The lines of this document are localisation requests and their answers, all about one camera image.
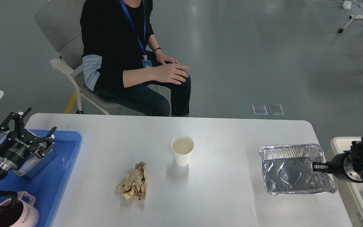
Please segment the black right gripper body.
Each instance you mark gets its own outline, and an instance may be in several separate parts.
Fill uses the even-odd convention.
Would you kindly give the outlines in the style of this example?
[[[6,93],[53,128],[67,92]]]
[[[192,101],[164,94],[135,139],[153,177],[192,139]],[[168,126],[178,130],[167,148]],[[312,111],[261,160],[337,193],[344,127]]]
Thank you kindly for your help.
[[[350,182],[362,183],[360,175],[354,170],[348,153],[335,155],[330,161],[327,161],[329,172],[337,179]]]

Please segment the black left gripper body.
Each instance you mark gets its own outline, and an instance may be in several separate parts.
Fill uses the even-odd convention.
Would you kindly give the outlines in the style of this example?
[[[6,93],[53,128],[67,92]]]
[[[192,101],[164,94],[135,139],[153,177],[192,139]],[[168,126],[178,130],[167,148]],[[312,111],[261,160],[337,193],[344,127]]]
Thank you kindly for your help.
[[[24,138],[10,133],[7,138],[0,144],[0,163],[10,167],[12,171],[18,171],[28,160],[30,155],[36,151],[35,143],[29,144],[38,136],[28,133]]]

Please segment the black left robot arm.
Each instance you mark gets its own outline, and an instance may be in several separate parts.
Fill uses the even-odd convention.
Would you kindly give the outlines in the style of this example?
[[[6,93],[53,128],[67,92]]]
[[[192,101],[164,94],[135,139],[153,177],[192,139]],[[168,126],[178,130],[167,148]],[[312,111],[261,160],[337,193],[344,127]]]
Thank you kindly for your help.
[[[38,165],[56,145],[54,132],[56,127],[44,136],[39,137],[24,126],[24,117],[31,111],[11,112],[0,124],[0,133],[6,138],[0,144],[0,181],[5,179],[9,171],[25,173]],[[0,210],[13,208],[18,200],[18,193],[0,190]]]

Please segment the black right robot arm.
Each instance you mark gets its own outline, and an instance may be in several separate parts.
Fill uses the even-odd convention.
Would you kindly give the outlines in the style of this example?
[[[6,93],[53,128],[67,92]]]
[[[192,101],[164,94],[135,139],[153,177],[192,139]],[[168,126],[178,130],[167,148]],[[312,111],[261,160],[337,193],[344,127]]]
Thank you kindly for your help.
[[[335,155],[331,161],[312,163],[313,171],[333,174],[344,182],[363,183],[363,137],[352,141],[349,150]]]

